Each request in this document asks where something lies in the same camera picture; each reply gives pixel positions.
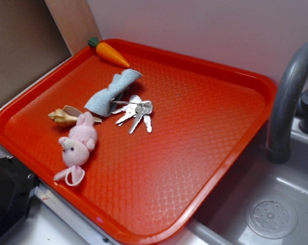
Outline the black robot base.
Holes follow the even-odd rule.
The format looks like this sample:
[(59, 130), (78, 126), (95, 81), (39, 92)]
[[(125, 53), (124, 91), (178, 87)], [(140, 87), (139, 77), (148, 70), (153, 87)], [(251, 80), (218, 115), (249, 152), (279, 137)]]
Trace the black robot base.
[(0, 158), (0, 242), (27, 220), (36, 175), (16, 158)]

